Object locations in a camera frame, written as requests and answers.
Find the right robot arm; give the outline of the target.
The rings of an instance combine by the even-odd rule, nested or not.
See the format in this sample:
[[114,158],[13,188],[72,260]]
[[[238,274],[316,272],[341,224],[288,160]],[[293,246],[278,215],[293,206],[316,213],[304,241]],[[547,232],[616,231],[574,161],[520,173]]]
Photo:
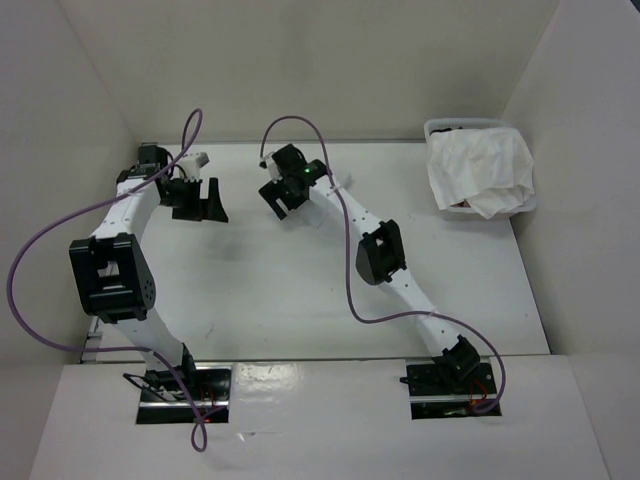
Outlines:
[[312,205],[322,216],[345,222],[345,246],[349,248],[346,289],[351,289],[352,274],[356,273],[366,284],[397,299],[403,308],[399,316],[413,321],[435,363],[441,387],[450,393],[463,391],[473,380],[480,355],[453,322],[435,311],[417,284],[407,265],[397,222],[383,221],[369,212],[325,163],[307,161],[292,144],[263,155],[260,167],[269,172],[270,180],[259,194],[279,219]]

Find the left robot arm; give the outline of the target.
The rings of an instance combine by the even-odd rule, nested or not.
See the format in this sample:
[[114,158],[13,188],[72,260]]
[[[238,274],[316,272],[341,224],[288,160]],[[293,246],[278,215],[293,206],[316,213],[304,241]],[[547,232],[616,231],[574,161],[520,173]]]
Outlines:
[[90,237],[71,243],[69,256],[84,311],[141,348],[144,380],[158,396],[184,400],[203,387],[203,377],[188,347],[169,331],[155,308],[158,289],[140,239],[159,206],[170,208],[174,220],[226,223],[229,217],[217,178],[209,178],[208,194],[201,194],[200,174],[208,155],[188,153],[174,167],[169,164],[172,159],[156,144],[141,146],[137,164],[116,180],[118,201]]

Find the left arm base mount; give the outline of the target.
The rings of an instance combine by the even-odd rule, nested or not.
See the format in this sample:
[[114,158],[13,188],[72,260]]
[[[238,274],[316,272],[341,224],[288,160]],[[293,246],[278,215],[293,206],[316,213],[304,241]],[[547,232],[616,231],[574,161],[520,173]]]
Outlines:
[[[122,377],[140,391],[137,424],[195,422],[196,417],[190,403],[171,374],[163,380],[154,379],[150,371],[146,371],[144,375],[123,373]],[[183,382],[206,423],[228,422],[232,383],[230,365],[197,364],[191,377]]]

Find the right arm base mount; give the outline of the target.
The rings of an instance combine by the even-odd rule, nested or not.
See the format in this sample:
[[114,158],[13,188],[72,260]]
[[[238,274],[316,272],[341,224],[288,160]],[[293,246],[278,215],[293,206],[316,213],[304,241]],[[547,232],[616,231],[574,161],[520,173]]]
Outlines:
[[493,370],[487,361],[482,361],[460,385],[451,387],[444,383],[433,361],[407,360],[406,372],[399,382],[408,389],[413,420],[502,415],[499,404],[484,413],[475,411],[481,404],[491,403],[497,394]]

